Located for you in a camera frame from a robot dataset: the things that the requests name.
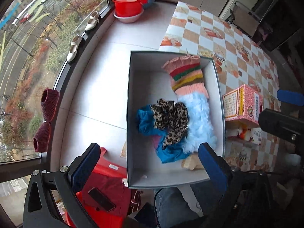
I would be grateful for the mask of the beige knit sock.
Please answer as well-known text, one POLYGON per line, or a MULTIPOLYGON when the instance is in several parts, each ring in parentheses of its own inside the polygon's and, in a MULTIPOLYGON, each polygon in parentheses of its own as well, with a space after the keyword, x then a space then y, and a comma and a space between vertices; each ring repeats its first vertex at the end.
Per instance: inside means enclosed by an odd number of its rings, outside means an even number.
POLYGON ((197 152, 192 153, 186 159, 182 160, 181 166, 189 170, 204 169, 197 152))

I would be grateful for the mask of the light blue fluffy cloth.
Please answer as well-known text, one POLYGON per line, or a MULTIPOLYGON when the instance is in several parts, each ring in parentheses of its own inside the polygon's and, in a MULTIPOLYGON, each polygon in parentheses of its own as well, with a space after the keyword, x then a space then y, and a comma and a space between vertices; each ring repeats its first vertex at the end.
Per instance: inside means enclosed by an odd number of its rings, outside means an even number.
POLYGON ((182 143, 184 153, 198 151, 200 144, 208 143, 215 150, 217 138, 210 120, 209 102, 203 93, 193 92, 187 95, 178 96, 188 111, 187 135, 182 143))

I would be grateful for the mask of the leopard print scrunchie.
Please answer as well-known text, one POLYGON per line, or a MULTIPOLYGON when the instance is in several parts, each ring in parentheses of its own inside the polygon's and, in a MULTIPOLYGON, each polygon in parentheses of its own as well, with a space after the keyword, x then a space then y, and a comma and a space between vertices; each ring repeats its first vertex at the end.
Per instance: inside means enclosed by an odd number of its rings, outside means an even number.
POLYGON ((183 102, 174 102, 160 98, 156 104, 152 104, 154 114, 154 128, 166 131, 162 145, 167 146, 180 142, 188 130, 188 110, 183 102))

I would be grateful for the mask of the striped pink knit sock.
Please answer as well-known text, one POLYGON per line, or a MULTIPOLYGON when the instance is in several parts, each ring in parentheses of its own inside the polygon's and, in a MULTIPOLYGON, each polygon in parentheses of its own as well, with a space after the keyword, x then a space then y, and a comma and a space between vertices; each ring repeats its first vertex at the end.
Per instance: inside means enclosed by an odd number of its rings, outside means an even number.
POLYGON ((186 55, 176 57, 163 64, 171 78, 171 88, 178 96, 188 95, 194 92, 205 95, 209 99, 205 87, 203 71, 200 65, 200 56, 186 55))

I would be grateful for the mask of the white floral package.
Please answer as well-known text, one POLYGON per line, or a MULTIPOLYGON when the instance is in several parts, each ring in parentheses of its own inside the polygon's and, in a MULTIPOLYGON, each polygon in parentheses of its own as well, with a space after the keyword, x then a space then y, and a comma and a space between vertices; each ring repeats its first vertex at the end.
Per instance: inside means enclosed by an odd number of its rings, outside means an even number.
POLYGON ((231 125, 226 129, 226 138, 250 146, 261 146, 261 128, 250 128, 248 125, 231 125))

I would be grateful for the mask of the red stool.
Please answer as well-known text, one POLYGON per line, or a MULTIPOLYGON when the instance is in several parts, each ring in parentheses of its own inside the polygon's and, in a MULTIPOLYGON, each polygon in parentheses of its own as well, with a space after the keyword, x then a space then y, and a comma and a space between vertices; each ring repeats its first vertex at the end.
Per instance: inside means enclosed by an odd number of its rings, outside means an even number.
POLYGON ((130 214, 132 190, 125 186, 127 169, 105 158, 107 150, 101 147, 100 158, 89 176, 82 191, 76 197, 98 227, 122 227, 125 218, 130 214), (114 208, 107 211, 89 192, 91 189, 110 201, 114 208))

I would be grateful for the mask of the black smartphone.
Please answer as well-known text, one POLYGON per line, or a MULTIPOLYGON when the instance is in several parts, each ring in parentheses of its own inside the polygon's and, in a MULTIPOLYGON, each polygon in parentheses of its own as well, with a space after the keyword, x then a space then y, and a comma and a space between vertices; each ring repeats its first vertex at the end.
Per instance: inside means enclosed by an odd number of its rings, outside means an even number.
POLYGON ((92 188, 88 191, 88 194, 105 211, 111 211, 116 208, 116 205, 97 188, 92 188))

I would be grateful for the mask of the maroon knit slipper lower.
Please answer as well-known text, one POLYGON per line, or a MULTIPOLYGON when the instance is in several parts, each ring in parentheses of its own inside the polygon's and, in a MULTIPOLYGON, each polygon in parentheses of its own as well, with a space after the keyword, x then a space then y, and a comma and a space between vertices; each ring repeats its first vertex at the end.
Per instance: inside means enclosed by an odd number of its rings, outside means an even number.
POLYGON ((43 153, 47 151, 49 139, 51 136, 50 123, 44 122, 41 124, 37 133, 33 137, 33 147, 35 152, 43 153))

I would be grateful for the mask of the maroon knit slipper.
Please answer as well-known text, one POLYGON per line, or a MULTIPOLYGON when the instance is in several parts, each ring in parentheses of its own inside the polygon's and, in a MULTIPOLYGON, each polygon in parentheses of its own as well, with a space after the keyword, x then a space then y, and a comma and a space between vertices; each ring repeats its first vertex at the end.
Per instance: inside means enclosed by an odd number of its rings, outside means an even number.
POLYGON ((50 123, 44 122, 41 124, 37 133, 33 137, 33 147, 35 152, 43 153, 47 151, 49 139, 51 136, 50 123))
POLYGON ((46 88, 41 97, 41 109, 46 122, 51 122, 54 118, 60 93, 55 89, 46 88))

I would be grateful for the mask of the red patterned carton box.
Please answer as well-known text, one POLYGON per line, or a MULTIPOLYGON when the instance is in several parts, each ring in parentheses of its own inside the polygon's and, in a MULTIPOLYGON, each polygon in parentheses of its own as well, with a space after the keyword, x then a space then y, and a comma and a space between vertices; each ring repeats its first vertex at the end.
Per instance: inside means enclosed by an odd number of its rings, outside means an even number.
POLYGON ((228 129, 257 128, 263 111, 263 97, 246 84, 223 96, 224 117, 228 129))

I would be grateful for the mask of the maroon knit slipper upper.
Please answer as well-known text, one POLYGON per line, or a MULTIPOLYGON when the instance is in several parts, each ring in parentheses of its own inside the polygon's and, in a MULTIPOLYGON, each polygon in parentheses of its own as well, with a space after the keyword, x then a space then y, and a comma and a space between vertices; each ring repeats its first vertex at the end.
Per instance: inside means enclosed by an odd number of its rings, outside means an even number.
POLYGON ((54 118, 60 93, 55 89, 46 88, 41 97, 41 109, 46 122, 51 122, 54 118))

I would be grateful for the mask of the grey white storage box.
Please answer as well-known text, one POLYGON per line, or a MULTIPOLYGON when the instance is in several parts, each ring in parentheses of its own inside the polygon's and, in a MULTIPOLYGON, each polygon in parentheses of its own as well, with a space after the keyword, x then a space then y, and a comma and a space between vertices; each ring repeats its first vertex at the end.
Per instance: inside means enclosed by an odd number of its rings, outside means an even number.
POLYGON ((207 143, 225 149, 225 119, 211 58, 161 51, 130 54, 127 181, 130 188, 168 188, 207 181, 206 167, 189 169, 207 143))

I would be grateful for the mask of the folding chair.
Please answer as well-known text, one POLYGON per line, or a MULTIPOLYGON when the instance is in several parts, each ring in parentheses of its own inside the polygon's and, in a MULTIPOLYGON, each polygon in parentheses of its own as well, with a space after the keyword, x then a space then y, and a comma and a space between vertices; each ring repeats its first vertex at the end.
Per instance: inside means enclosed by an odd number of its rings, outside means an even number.
POLYGON ((233 24, 237 29, 252 38, 261 22, 260 17, 239 1, 235 1, 229 12, 230 15, 225 19, 225 22, 230 25, 233 24))

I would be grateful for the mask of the white shoe near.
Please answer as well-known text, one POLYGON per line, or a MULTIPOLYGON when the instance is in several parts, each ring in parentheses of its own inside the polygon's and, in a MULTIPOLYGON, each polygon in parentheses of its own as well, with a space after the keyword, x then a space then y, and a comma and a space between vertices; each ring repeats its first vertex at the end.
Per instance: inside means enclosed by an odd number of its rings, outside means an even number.
POLYGON ((76 57, 78 47, 82 41, 82 37, 80 35, 76 35, 70 42, 70 49, 69 53, 66 57, 67 62, 72 62, 74 58, 76 57))

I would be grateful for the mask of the white shoe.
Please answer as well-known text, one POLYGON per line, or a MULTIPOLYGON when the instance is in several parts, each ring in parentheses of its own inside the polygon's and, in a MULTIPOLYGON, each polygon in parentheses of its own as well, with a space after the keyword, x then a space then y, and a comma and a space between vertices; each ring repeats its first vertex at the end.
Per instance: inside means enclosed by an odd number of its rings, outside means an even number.
POLYGON ((69 53, 66 57, 67 62, 72 62, 74 58, 76 57, 78 47, 82 41, 82 37, 80 35, 76 35, 70 42, 70 49, 69 53))
POLYGON ((99 22, 99 13, 97 11, 94 11, 91 13, 89 20, 87 22, 87 25, 85 27, 85 31, 92 30, 99 22))

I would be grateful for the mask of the checkered patterned tablecloth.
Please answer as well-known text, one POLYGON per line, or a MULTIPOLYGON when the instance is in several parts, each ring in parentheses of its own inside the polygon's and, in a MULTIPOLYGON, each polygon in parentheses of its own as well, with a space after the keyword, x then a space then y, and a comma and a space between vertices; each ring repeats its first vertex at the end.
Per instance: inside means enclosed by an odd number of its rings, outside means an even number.
POLYGON ((246 84, 262 95, 266 109, 281 110, 273 60, 240 30, 205 10, 178 2, 160 50, 211 58, 223 94, 246 84))

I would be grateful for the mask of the white shoe far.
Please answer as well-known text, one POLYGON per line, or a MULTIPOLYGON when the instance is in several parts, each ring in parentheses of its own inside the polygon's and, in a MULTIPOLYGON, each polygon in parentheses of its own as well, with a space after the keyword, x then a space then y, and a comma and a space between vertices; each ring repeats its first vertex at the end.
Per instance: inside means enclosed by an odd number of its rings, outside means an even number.
POLYGON ((92 30, 99 22, 99 13, 97 11, 94 11, 91 13, 89 20, 87 22, 87 25, 85 27, 85 31, 92 30))

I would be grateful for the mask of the metal basin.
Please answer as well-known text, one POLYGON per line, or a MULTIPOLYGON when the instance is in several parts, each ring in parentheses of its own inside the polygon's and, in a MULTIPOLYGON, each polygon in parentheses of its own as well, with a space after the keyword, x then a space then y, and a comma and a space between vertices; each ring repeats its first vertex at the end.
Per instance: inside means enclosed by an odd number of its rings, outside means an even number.
POLYGON ((129 24, 129 23, 134 23, 134 22, 136 22, 136 21, 141 17, 141 15, 143 14, 143 12, 144 12, 144 9, 142 9, 141 12, 140 12, 139 14, 134 15, 134 16, 131 16, 131 17, 119 17, 119 16, 117 15, 116 11, 115 11, 113 15, 114 15, 114 17, 115 17, 116 19, 118 19, 120 22, 125 23, 125 24, 129 24))

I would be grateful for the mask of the red plastic bucket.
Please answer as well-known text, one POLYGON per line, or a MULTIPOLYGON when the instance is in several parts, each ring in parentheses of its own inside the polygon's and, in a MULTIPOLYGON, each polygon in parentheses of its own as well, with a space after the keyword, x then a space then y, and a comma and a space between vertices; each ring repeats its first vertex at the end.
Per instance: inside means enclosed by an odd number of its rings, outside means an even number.
POLYGON ((118 17, 133 17, 141 13, 143 6, 148 0, 137 0, 135 2, 114 2, 115 13, 118 17))

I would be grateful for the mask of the blue basin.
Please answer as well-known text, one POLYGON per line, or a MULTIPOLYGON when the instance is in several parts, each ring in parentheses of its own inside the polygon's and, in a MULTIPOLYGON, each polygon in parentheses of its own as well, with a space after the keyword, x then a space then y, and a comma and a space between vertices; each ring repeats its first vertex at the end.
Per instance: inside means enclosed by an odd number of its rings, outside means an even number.
POLYGON ((146 10, 152 6, 155 0, 147 0, 147 3, 143 4, 143 9, 146 10))

